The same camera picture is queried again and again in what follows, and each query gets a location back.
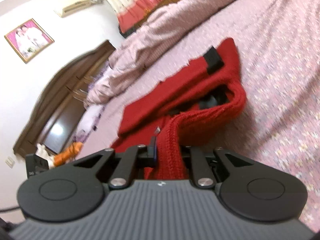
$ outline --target pillow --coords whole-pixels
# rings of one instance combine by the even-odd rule
[[[109,61],[106,61],[104,63],[104,66],[101,68],[100,72],[93,78],[92,82],[88,85],[88,91],[90,91],[97,82],[103,79],[104,75],[108,72],[109,69],[111,69],[109,67]]]
[[[87,108],[78,123],[73,141],[85,142],[91,131],[95,130],[104,108],[105,105],[92,105]]]

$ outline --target gray ribbed surface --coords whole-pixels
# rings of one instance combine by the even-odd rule
[[[112,191],[89,216],[65,224],[28,220],[11,232],[17,240],[306,240],[312,232],[298,220],[261,225],[225,210],[212,191],[188,180],[140,180]]]

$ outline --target pink blanket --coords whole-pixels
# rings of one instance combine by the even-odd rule
[[[162,55],[126,92],[110,100],[79,157],[107,148],[117,138],[125,105],[175,74],[190,58],[232,37],[239,50],[248,103],[243,114],[221,129],[207,149],[226,147],[300,178],[308,189],[300,220],[318,231],[319,9],[320,0],[233,2]]]
[[[113,72],[89,92],[85,104],[105,104],[123,92],[185,33],[232,1],[181,0],[159,8],[111,55]]]

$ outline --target light switch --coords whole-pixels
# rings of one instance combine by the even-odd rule
[[[5,163],[12,169],[14,164],[15,164],[15,161],[11,158],[11,157],[8,157],[6,160],[5,160]]]

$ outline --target white object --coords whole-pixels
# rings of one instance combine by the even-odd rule
[[[76,128],[75,140],[77,142],[85,142],[93,127],[98,123],[103,108],[104,105],[92,105],[87,108]]]
[[[14,164],[15,164],[15,161],[11,158],[11,157],[8,157],[6,160],[5,160],[5,163],[12,169]]]
[[[94,3],[95,2],[93,0],[66,0],[60,5],[60,8],[55,9],[54,12],[63,18],[72,13],[88,8]]]
[[[158,183],[158,186],[163,187],[164,185],[166,185],[166,183],[164,181],[161,181]]]
[[[36,155],[45,159],[46,161],[48,161],[48,166],[49,169],[54,168],[55,166],[53,165],[53,156],[50,156],[47,151],[45,150],[45,145],[41,145],[41,144],[37,144],[37,151],[36,151]]]

